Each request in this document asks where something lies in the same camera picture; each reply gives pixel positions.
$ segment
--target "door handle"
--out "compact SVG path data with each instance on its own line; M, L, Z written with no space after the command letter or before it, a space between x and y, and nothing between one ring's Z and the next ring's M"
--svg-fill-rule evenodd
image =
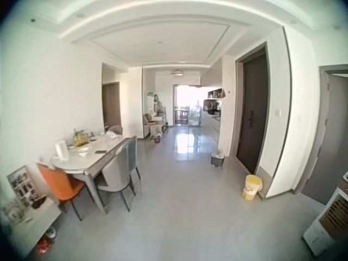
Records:
M250 111L250 117L248 119L248 121L249 121L249 129L252 128L253 117L254 117L254 111L251 110Z

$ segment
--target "picture frame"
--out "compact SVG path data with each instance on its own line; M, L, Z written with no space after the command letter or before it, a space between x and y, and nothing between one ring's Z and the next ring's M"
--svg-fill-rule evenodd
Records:
M29 208L40 198L40 193L30 178L26 165L7 175L7 179L25 208Z

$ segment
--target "dark brown door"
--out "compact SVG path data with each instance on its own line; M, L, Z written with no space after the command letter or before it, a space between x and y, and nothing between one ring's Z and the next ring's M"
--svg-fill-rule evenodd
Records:
M119 83L103 84L103 118L105 126L121 126Z
M324 139L302 193L327 204L348 171L348 78L329 76L329 104Z
M243 63L244 100L237 158L254 173L263 142L267 103L268 66L263 53Z

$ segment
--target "air cooler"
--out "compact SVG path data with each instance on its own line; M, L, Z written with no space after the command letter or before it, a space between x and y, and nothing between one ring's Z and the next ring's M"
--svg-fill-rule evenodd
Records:
M348 236L348 173L330 198L325 209L303 235L315 256Z

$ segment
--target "table leg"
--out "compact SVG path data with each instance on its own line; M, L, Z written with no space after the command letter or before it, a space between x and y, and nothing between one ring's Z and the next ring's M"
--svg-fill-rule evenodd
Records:
M99 196L97 188L96 188L96 186L94 184L93 178L91 177L91 174L89 174L87 171L85 171L84 175L79 175L78 179L80 179L80 180L82 180L82 181L84 181L86 183L86 186L89 188L89 191L92 194L94 202L96 202L96 204L97 204L98 208L100 209L100 211L106 215L107 212L105 211L105 209L103 207L103 203L101 201L101 198Z

